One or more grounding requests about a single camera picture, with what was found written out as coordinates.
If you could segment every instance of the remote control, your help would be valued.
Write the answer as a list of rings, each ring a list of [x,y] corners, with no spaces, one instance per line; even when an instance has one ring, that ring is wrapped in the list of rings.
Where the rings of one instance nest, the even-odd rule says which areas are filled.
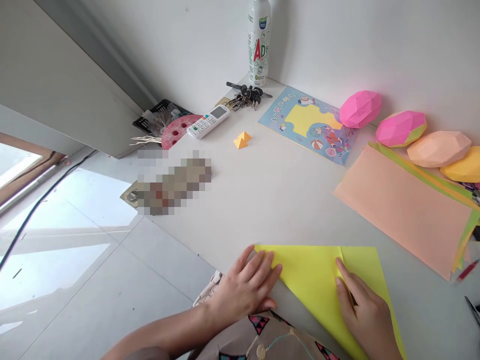
[[[203,116],[202,118],[198,119],[190,125],[186,132],[193,136],[196,139],[201,139],[209,132],[211,132],[218,124],[220,124],[223,120],[228,118],[230,115],[230,110],[228,107],[223,105],[218,105],[208,114]]]

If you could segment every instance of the finger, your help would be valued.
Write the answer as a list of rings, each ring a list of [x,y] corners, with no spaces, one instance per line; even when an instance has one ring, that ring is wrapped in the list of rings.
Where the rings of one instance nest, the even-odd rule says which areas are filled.
[[[274,288],[277,281],[280,279],[280,274],[282,273],[282,264],[277,264],[270,275],[263,281],[263,283],[258,288],[258,296],[260,299],[267,297],[272,289]]]
[[[249,258],[249,255],[254,249],[254,247],[255,247],[254,245],[249,245],[245,250],[243,250],[240,257],[235,261],[235,263],[231,267],[229,271],[230,273],[238,274],[244,269],[245,263],[247,262],[247,259]]]
[[[358,284],[361,286],[361,288],[367,293],[367,295],[371,299],[375,299],[378,297],[378,295],[373,291],[370,286],[367,285],[367,283],[357,274],[352,274],[352,276],[355,278],[355,280],[358,282]]]
[[[350,292],[341,278],[336,277],[335,283],[336,294],[338,295],[338,303],[340,304],[341,316],[343,317],[343,320],[345,322],[350,322],[357,317],[355,315],[355,311],[350,300]]]
[[[244,282],[250,281],[252,278],[253,274],[255,274],[255,271],[257,271],[257,268],[260,265],[260,262],[265,256],[265,251],[262,250],[260,252],[257,252],[254,257],[251,258],[249,262],[245,265],[242,271],[240,271],[240,280]]]
[[[336,265],[338,266],[338,270],[340,270],[340,274],[343,277],[348,290],[350,290],[351,294],[355,298],[355,301],[359,305],[364,303],[368,299],[368,295],[363,287],[360,286],[355,277],[353,277],[339,257],[336,258]]]
[[[270,309],[276,309],[276,308],[277,308],[277,302],[273,300],[271,297],[266,297],[261,301],[260,305],[258,305],[255,313],[256,314],[263,313]]]
[[[272,262],[274,261],[274,252],[270,251],[266,254],[265,259],[261,262],[260,266],[256,270],[255,274],[250,279],[250,283],[256,289],[264,282],[267,278],[270,268],[272,267]]]

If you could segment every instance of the red pen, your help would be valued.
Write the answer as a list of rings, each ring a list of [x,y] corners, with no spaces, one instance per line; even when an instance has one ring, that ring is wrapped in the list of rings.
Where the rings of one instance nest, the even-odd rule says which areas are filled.
[[[470,274],[472,270],[475,269],[475,267],[479,263],[479,260],[480,259],[477,259],[474,262],[472,262],[470,265],[468,265],[466,269],[463,270],[461,274],[458,276],[458,278],[456,279],[456,282],[461,283],[468,276],[468,274]]]

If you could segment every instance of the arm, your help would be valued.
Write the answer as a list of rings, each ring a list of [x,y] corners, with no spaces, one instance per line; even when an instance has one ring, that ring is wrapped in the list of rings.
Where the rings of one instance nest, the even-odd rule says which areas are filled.
[[[370,360],[403,360],[395,339],[390,308],[380,296],[337,257],[345,283],[337,277],[336,290],[346,327]],[[352,304],[350,293],[355,298]]]
[[[131,332],[118,342],[104,360],[124,359],[129,354],[150,347],[165,350],[171,359],[206,345],[218,333],[248,314],[275,308],[268,294],[280,277],[282,266],[270,273],[274,254],[257,253],[247,247],[227,275],[222,277],[215,295],[187,311],[151,322]]]
[[[165,317],[138,328],[120,340],[104,360],[124,359],[142,348],[158,347],[170,358],[205,345],[228,324],[215,316],[212,304],[204,302],[187,311]]]

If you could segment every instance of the hand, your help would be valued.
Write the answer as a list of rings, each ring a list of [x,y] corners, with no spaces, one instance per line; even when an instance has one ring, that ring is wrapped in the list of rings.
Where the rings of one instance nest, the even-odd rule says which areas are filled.
[[[339,257],[336,264],[345,280],[344,283],[336,278],[336,290],[340,312],[348,330],[371,360],[401,360],[390,308],[385,300],[360,277],[350,273]],[[352,305],[350,293],[357,305]]]
[[[268,297],[282,272],[282,265],[270,267],[274,253],[260,251],[247,262],[254,249],[247,247],[233,264],[228,274],[222,276],[215,294],[210,299],[216,314],[221,314],[225,327],[236,323],[249,314],[275,309],[277,303]]]

